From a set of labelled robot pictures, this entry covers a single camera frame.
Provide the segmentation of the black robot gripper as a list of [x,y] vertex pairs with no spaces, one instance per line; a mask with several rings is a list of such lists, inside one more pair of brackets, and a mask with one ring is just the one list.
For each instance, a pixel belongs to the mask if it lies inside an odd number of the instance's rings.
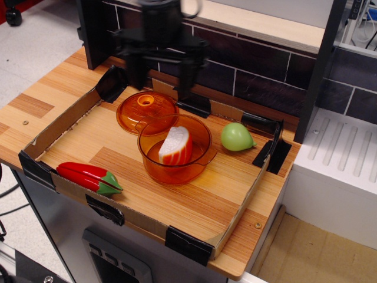
[[183,21],[193,19],[203,2],[197,1],[193,15],[184,14],[180,1],[138,1],[141,27],[115,32],[119,54],[126,56],[129,85],[141,90],[149,71],[145,59],[179,64],[178,99],[184,100],[194,86],[197,68],[206,63],[208,43],[184,29]]

